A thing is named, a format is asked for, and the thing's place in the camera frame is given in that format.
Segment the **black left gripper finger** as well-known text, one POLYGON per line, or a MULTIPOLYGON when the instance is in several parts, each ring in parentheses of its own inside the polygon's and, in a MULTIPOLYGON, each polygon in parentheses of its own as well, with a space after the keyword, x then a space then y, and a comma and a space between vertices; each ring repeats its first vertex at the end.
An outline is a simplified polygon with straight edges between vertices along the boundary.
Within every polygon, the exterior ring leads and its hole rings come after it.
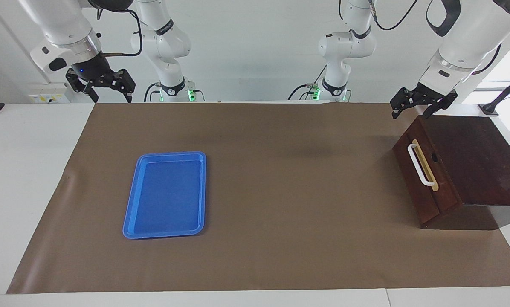
POLYGON ((390 106, 392 108, 391 116, 393 119, 397 119, 404 110, 411 107, 420 105, 422 102, 422 95, 418 91, 408 90, 407 88, 401 88, 390 100, 390 106))
POLYGON ((428 119, 435 112, 448 109, 448 107, 452 105, 452 103, 456 100, 457 97, 458 97, 457 91, 452 90, 450 93, 448 93, 448 95, 440 99, 432 99, 431 104, 428 105, 428 107, 424 110, 422 115, 426 119, 428 119))

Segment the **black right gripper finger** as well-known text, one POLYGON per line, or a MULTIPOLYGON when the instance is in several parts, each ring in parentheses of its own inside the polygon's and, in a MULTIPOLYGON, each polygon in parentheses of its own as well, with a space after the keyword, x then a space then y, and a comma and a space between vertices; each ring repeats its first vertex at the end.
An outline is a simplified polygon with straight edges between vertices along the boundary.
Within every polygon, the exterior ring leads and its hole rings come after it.
POLYGON ((136 83, 126 69, 120 69, 117 72, 109 69, 105 71, 105 87, 122 93, 126 102, 131 103, 136 83))
POLYGON ((83 93, 84 95, 89 96, 93 103, 97 103, 99 101, 99 96, 93 89, 92 81, 88 81, 86 84, 84 84, 73 69, 68 69, 65 77, 74 92, 83 93))

